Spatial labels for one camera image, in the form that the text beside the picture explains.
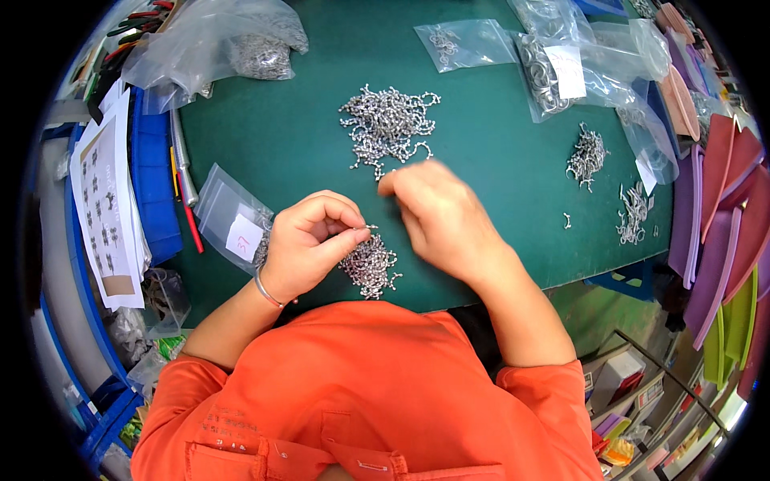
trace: handwritten label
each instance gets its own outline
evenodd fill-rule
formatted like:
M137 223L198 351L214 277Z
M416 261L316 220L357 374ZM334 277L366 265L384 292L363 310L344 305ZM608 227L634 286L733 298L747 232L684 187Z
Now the handwritten label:
M241 259L252 262L254 252L262 240L263 229L249 221L242 214L236 215L236 220L230 226L225 247Z
M580 61L580 48L568 45L556 45L544 48L545 55L554 66L559 81L559 97L577 99L585 97L583 64Z

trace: green table mat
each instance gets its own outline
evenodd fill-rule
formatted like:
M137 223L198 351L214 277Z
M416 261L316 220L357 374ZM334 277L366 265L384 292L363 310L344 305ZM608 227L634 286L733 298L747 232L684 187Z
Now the green table mat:
M669 185L654 190L655 206L643 224L646 239L638 246L619 244L620 184L631 186L640 177L613 109L575 105L536 125L517 65L437 73L413 27L495 18L504 28L521 31L504 0L290 4L310 39L307 54L292 54L295 78L227 78L215 83L211 99L199 98L180 111L198 189L217 162L276 212L322 189L347 195L398 253L394 271L403 277L396 281L397 291L387 290L382 300L416 312L476 302L464 284L413 253L395 202L377 196L373 168L349 169L355 160L353 142L349 129L340 126L337 109L359 95L364 84L373 91L392 85L405 94L441 96L441 103L428 109L428 118L436 121L433 135L413 138L413 143L427 140L434 155L476 191L541 288L595 276L668 248ZM594 176L593 193L564 174L580 122L601 133L611 152ZM401 166L395 159L384 161L387 169ZM564 229L562 212L571 215L571 229ZM205 240L206 251L199 255L181 206L178 215L185 246L167 265L182 275L192 303L185 326L193 327L249 276ZM654 226L658 237L652 235ZM356 299L362 299L359 288L334 269L288 309L301 312Z

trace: silver bracelet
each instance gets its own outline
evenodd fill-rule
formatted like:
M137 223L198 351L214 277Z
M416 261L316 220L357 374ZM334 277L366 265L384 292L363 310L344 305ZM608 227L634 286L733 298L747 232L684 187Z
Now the silver bracelet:
M281 302L278 302L275 300L274 297L272 297L270 294L267 293L265 290L265 286L262 285L262 280L259 278L259 273L262 272L262 267L265 265L262 264L260 267L256 269L256 273L254 275L254 282L256 282L256 288L259 289L259 291L262 293L263 296L265 296L265 299L269 300L271 304L276 306L278 309L283 309L286 307L286 304L282 304ZM294 304L297 304L299 302L299 298L295 298L292 302Z

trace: floor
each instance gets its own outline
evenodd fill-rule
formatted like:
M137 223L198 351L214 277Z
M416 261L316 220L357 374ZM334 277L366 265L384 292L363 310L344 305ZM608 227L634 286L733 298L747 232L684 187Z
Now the floor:
M599 286L586 286L583 282L572 282L545 293L559 312L578 357L599 347L605 351L620 344L620 338L611 336L613 329L620 329L647 346L654 332L661 331L656 326L665 322L665 313L657 302L642 302Z

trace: paper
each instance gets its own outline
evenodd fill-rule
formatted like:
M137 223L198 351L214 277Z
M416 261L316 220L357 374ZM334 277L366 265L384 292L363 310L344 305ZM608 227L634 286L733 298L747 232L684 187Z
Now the paper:
M236 215L236 220L230 226L225 247L246 262L252 262L254 260L254 252L262 240L263 232L264 230L261 227L255 225L243 215L238 214Z
M559 81L559 97L577 99L585 97L583 65L580 61L580 48L568 45L545 47L545 55L554 66Z
M137 233L136 201L128 167L130 95L125 92L93 120L70 160L72 194L91 270L105 307L144 308L139 286L145 265L143 233Z
M655 180L655 174L652 173L650 161L647 159L647 154L644 150L641 151L641 155L636 158L636 169L639 171L641 183L644 184L644 192L647 194L647 197L649 197L652 193L652 189L658 184L658 181Z

